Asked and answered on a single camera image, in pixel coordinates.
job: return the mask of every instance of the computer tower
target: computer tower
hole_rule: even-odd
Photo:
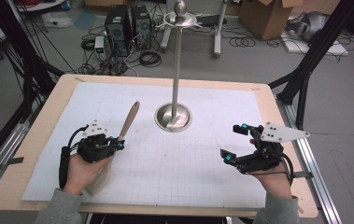
[[[105,28],[112,56],[127,57],[132,40],[128,7],[110,6],[105,20]]]
[[[151,19],[145,6],[131,7],[133,38],[137,49],[150,49],[151,47]]]

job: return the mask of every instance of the sleeve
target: sleeve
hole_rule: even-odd
[[[302,220],[298,213],[298,198],[281,199],[266,195],[266,204],[255,217],[254,224],[300,224]]]
[[[37,214],[34,224],[80,224],[81,216],[78,208],[82,200],[82,195],[68,194],[55,189],[49,206]]]

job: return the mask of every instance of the human hand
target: human hand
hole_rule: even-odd
[[[84,161],[77,153],[72,155],[69,161],[68,178],[64,192],[77,195],[81,194],[81,192],[94,181],[98,172],[109,163],[110,158],[105,158],[95,163],[89,163]]]
[[[255,140],[251,139],[249,142],[255,145]],[[290,181],[288,180],[286,168],[282,163],[266,171],[255,171],[249,174],[256,177],[266,192],[273,197],[292,199]]]

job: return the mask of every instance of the gray floor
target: gray floor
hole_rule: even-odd
[[[84,11],[68,11],[73,21]],[[98,16],[92,27],[104,22]],[[228,17],[227,27],[239,26],[236,17]],[[82,64],[81,37],[87,29],[72,26],[48,33],[50,40],[72,67]],[[50,63],[62,70],[70,70],[45,41]],[[172,77],[173,39],[162,54],[163,63],[156,68],[138,66],[125,76]],[[222,38],[221,57],[211,54],[213,36],[185,34],[181,56],[180,76],[185,79],[218,80],[232,82],[269,83],[291,72],[303,59],[302,54],[287,53],[280,45],[271,48],[256,40],[252,48],[237,48]],[[7,60],[0,61],[0,130],[20,104],[21,92]],[[354,223],[354,51],[338,62],[326,56],[310,79],[304,119],[304,129],[312,135],[308,142],[325,179],[333,202],[343,223]],[[0,223],[30,223],[35,212],[0,212]],[[306,223],[324,223],[323,217],[307,219]]]

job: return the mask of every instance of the table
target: table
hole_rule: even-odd
[[[79,82],[172,86],[172,79],[166,78],[98,77],[86,75],[62,76],[15,155],[15,158],[24,157],[23,163],[9,165],[0,180],[0,210],[38,211],[47,206],[48,203],[22,201],[21,196],[31,178],[31,174],[35,168],[35,162],[41,150],[50,138],[55,124],[63,113],[65,106]],[[270,88],[265,84],[180,80],[179,86],[252,91],[257,99],[262,120],[283,123],[274,96]],[[286,154],[290,156],[295,170],[302,170],[292,143],[286,143],[283,144],[283,146]],[[304,178],[294,180],[292,193],[300,198],[299,206],[301,208],[301,217],[316,217],[318,215],[313,196]],[[79,211],[90,213],[223,217],[253,217],[257,212],[256,209],[249,208],[162,207],[99,203],[84,203],[79,208]]]

